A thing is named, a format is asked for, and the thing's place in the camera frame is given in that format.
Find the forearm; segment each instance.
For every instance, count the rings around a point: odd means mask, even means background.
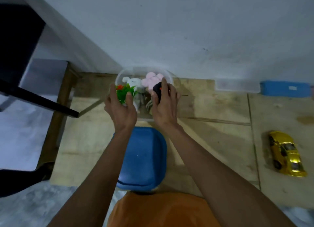
[[[49,226],[102,226],[120,174],[131,130],[117,132],[90,174]]]
[[[294,226],[267,197],[189,137],[181,126],[171,141],[223,227]]]

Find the wooden surface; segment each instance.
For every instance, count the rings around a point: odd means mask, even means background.
[[[57,98],[57,103],[61,105],[68,105],[68,99],[72,87],[75,87],[77,77],[71,71],[71,64],[69,63],[62,80],[60,91]],[[37,164],[39,168],[42,164],[47,162],[54,162],[58,153],[57,141],[60,134],[64,115],[60,112],[53,112],[51,122],[47,131],[45,142],[42,146],[41,155]]]
[[[314,101],[249,95],[261,191],[275,204],[314,208]],[[277,173],[267,134],[278,130],[297,144],[307,177]]]
[[[116,75],[85,73],[78,81],[71,108],[82,115],[67,119],[50,180],[52,184],[80,185],[111,140],[114,127],[99,100],[108,94],[115,78]],[[259,187],[246,94],[214,92],[214,82],[206,80],[175,79],[175,85],[183,95],[179,102],[179,123],[186,132]],[[137,126],[155,127],[154,123],[147,122],[138,122]],[[167,172],[158,191],[201,196],[171,141],[165,138]]]

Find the gold toy car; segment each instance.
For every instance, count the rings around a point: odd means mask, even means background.
[[[307,176],[293,139],[280,131],[269,133],[270,149],[273,153],[273,164],[282,174],[291,176]]]

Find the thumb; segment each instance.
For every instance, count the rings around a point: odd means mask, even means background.
[[[128,92],[127,95],[125,96],[125,104],[127,104],[128,108],[134,107],[133,96],[132,96],[131,92]]]
[[[156,94],[156,92],[155,91],[150,91],[150,95],[151,95],[151,97],[152,97],[152,102],[153,102],[153,112],[154,112],[154,110],[157,110],[157,106],[158,106],[158,96],[157,96],[157,94]]]

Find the orange clothing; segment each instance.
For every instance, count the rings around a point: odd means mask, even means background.
[[[220,227],[206,201],[183,193],[137,195],[128,192],[108,219],[107,227]]]

